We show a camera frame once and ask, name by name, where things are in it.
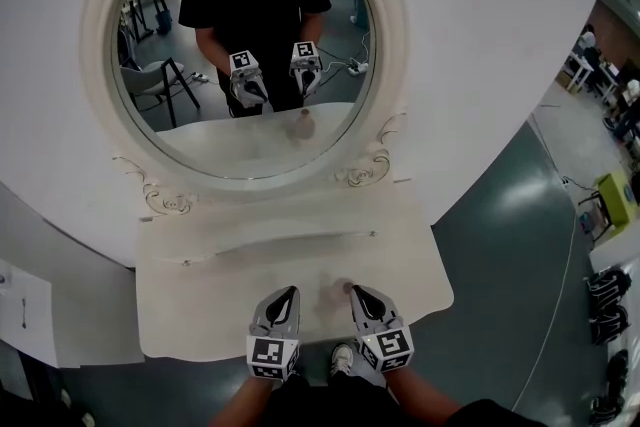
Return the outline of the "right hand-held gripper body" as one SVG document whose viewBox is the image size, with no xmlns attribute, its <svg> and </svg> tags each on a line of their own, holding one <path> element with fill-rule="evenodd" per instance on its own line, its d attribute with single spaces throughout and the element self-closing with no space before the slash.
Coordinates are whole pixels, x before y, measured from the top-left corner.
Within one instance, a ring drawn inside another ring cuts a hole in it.
<svg viewBox="0 0 640 427">
<path fill-rule="evenodd" d="M 392 318 L 369 333 L 359 333 L 358 345 L 360 355 L 380 373 L 408 366 L 414 354 L 410 329 L 401 317 Z"/>
</svg>

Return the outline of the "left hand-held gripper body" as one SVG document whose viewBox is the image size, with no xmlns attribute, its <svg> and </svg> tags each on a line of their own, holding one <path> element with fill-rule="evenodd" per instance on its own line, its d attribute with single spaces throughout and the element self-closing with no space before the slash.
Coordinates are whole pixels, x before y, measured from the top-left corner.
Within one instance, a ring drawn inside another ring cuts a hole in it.
<svg viewBox="0 0 640 427">
<path fill-rule="evenodd" d="M 246 361 L 253 377 L 286 381 L 299 357 L 297 331 L 290 324 L 252 324 L 246 338 Z"/>
</svg>

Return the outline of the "person's right forearm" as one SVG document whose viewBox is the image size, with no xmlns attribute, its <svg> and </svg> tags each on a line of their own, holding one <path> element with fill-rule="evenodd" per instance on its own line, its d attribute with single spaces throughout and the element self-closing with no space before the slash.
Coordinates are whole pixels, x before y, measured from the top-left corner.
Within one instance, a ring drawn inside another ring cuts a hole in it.
<svg viewBox="0 0 640 427">
<path fill-rule="evenodd" d="M 444 427 L 463 408 L 410 367 L 385 372 L 384 378 L 404 412 L 428 427 Z"/>
</svg>

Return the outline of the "person's left forearm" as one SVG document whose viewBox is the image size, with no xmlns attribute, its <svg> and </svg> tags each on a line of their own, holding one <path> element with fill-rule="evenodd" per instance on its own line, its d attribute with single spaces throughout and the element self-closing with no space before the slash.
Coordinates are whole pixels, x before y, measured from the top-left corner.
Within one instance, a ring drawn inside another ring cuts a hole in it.
<svg viewBox="0 0 640 427">
<path fill-rule="evenodd" d="M 248 377 L 208 427 L 257 427 L 274 386 L 275 380 Z"/>
</svg>

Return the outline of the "white dressing table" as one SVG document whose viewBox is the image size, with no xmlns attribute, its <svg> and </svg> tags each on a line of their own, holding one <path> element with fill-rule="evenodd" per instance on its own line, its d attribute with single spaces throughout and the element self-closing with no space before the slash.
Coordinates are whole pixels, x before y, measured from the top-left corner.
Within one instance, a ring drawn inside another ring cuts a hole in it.
<svg viewBox="0 0 640 427">
<path fill-rule="evenodd" d="M 319 287 L 339 278 L 388 295 L 408 323 L 454 301 L 407 182 L 199 205 L 142 223 L 136 251 L 140 344 L 150 357 L 208 362 L 244 355 L 257 304 L 287 286 L 301 294 L 305 343 L 354 335 L 350 309 L 316 312 Z"/>
</svg>

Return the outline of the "person's white shoe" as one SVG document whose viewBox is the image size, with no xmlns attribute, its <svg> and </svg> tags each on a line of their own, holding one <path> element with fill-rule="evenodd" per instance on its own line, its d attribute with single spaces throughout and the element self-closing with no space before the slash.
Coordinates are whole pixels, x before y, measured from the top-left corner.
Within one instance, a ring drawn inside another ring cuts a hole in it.
<svg viewBox="0 0 640 427">
<path fill-rule="evenodd" d="M 354 353 L 347 343 L 340 343 L 333 349 L 330 359 L 329 377 L 337 374 L 349 376 L 354 362 Z"/>
</svg>

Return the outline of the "person's black clothing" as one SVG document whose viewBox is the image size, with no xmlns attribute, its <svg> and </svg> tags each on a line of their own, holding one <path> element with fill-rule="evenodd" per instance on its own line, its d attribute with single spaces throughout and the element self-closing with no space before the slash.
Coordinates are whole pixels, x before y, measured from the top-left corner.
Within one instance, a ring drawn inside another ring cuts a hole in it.
<svg viewBox="0 0 640 427">
<path fill-rule="evenodd" d="M 259 427 L 547 427 L 482 399 L 422 420 L 403 410 L 385 388 L 359 376 L 337 373 L 315 387 L 296 374 L 271 393 Z"/>
</svg>

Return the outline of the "white low cabinet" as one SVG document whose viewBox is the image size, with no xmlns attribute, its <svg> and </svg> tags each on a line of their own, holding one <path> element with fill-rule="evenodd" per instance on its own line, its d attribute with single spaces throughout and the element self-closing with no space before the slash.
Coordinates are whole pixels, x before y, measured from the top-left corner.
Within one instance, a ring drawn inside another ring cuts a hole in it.
<svg viewBox="0 0 640 427">
<path fill-rule="evenodd" d="M 144 361 L 133 297 L 109 299 L 77 280 L 53 284 L 1 259 L 0 341 L 54 368 Z"/>
</svg>

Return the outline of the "plain black bag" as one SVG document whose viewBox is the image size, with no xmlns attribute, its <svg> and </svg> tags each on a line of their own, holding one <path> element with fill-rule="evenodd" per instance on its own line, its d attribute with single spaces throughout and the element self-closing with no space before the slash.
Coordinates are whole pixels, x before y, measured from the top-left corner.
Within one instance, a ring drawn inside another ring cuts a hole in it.
<svg viewBox="0 0 640 427">
<path fill-rule="evenodd" d="M 589 425 L 605 425 L 616 419 L 622 412 L 629 374 L 629 353 L 626 349 L 616 352 L 609 360 L 606 368 L 606 393 L 596 396 L 591 401 Z"/>
</svg>

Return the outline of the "white side table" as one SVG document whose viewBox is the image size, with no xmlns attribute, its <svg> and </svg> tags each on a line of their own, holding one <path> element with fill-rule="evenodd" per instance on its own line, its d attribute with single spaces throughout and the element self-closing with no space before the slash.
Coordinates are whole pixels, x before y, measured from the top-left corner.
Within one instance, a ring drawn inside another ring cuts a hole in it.
<svg viewBox="0 0 640 427">
<path fill-rule="evenodd" d="M 623 265 L 640 257 L 640 234 L 627 230 L 622 234 L 595 247 L 590 253 L 594 272 L 600 272 L 613 265 Z"/>
</svg>

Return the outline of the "yellow-green box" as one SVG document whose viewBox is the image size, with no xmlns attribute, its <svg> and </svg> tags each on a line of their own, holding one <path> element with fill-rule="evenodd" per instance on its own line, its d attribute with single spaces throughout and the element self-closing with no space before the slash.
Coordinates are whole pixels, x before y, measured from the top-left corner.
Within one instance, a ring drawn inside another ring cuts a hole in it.
<svg viewBox="0 0 640 427">
<path fill-rule="evenodd" d="M 636 220 L 640 206 L 623 170 L 612 171 L 598 178 L 596 183 L 610 221 L 616 229 L 623 230 Z"/>
</svg>

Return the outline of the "white office desk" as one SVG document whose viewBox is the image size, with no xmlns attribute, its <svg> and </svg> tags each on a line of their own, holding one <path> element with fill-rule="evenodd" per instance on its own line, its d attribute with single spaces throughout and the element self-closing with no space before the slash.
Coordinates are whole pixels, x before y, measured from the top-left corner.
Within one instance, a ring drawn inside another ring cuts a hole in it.
<svg viewBox="0 0 640 427">
<path fill-rule="evenodd" d="M 562 68 L 569 76 L 565 89 L 571 94 L 582 91 L 586 85 L 601 98 L 604 105 L 612 105 L 615 100 L 615 90 L 618 87 L 619 70 L 606 60 L 599 60 L 594 68 L 583 55 L 571 51 Z"/>
</svg>

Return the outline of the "round mirror white ornate frame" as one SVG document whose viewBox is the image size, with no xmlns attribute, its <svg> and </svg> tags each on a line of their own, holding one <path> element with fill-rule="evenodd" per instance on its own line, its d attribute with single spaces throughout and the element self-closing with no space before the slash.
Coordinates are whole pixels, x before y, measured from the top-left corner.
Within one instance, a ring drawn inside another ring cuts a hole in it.
<svg viewBox="0 0 640 427">
<path fill-rule="evenodd" d="M 101 128 L 113 141 L 117 159 L 172 196 L 207 201 L 248 202 L 289 196 L 333 182 L 337 173 L 354 169 L 369 157 L 374 141 L 407 82 L 410 29 L 406 0 L 367 0 L 373 19 L 375 64 L 368 76 L 369 91 L 362 106 L 332 144 L 283 172 L 264 177 L 220 177 L 197 168 L 170 149 L 149 129 L 139 125 L 122 98 L 124 84 L 115 70 L 111 46 L 116 10 L 123 0 L 85 0 L 80 22 L 79 60 L 90 106 Z"/>
</svg>

